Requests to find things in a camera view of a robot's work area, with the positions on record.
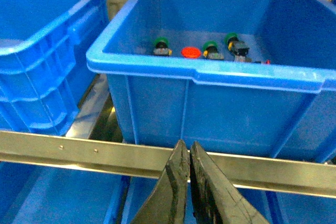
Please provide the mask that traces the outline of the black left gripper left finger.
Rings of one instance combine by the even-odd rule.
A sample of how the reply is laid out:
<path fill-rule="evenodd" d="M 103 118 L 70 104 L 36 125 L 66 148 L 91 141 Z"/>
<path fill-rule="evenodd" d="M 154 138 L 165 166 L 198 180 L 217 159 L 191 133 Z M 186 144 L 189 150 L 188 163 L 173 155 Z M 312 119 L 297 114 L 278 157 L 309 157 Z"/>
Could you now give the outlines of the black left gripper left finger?
<path fill-rule="evenodd" d="M 183 223 L 189 176 L 190 154 L 185 142 L 179 140 L 131 223 Z"/>

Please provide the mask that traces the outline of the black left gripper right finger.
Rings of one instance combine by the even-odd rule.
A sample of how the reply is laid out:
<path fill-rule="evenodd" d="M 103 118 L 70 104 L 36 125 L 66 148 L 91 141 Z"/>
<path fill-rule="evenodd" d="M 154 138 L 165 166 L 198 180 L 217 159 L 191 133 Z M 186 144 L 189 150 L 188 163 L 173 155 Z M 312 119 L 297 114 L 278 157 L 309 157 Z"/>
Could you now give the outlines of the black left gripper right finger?
<path fill-rule="evenodd" d="M 199 142 L 194 142 L 190 149 L 190 180 L 197 223 L 268 223 Z"/>

